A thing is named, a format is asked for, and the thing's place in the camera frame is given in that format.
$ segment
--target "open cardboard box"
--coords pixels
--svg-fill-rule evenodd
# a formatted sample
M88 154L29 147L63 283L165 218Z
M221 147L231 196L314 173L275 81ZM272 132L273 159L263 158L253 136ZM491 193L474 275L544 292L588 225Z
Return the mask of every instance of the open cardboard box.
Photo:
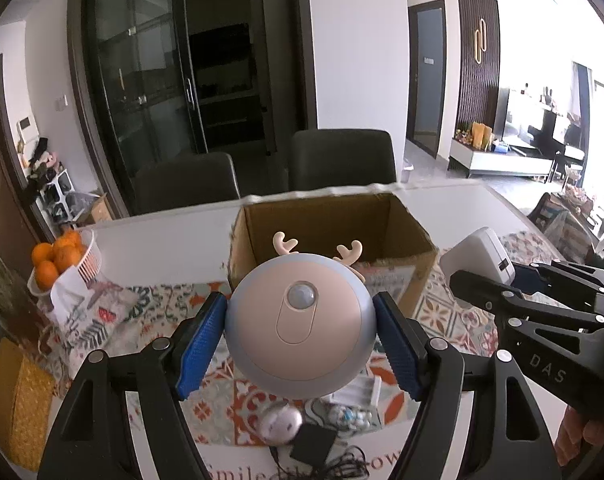
M259 264L275 258L273 235L299 240L295 251L332 258L340 244L362 242L352 267L364 274L371 295L387 290L412 317L435 263L428 233L391 193L321 196L244 206L233 227L229 283L235 289Z

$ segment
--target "black square object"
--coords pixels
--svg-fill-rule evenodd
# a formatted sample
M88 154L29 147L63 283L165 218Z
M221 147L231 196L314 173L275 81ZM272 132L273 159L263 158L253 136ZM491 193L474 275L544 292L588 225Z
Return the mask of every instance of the black square object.
M293 439L291 458L321 469L326 464L326 457L331 452L337 436L338 432L335 430L305 422Z

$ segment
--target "silver screw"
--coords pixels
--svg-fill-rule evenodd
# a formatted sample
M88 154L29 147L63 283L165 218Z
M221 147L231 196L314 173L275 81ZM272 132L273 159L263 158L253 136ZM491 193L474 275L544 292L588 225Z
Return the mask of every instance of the silver screw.
M101 350L93 350L93 352L88 354L89 363L99 363L102 359L104 359L104 352Z
M513 357L511 356L511 352L507 350L498 350L497 352L495 352L495 354L497 355L497 358L503 363L508 363L511 359L513 359Z
M167 337L159 337L153 341L153 348L155 350L165 350L171 344L171 340Z
M431 347L433 347L435 350L446 350L448 347L448 343L441 337L434 337L431 339L430 343Z

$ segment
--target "wooden slat panel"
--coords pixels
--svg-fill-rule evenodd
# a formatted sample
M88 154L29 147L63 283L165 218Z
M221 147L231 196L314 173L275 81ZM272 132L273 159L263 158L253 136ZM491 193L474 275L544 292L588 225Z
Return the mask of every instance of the wooden slat panel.
M456 127L484 123L493 127L500 77L500 15L497 0L458 0L460 3L460 98ZM482 64L474 57L474 35L486 22L487 48Z

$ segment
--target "tiled floor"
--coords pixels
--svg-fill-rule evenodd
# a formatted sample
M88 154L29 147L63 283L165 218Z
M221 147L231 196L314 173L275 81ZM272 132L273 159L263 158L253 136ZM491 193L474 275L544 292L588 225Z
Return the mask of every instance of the tiled floor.
M447 170L446 162L435 160L431 155L407 140L404 148L404 166L410 165L413 166L413 171L403 172L403 182L466 178L463 171ZM471 178L484 181L525 214L528 214L536 206L544 192L559 191L562 188L562 183L558 181L544 184L543 182L535 182L525 176L479 175Z

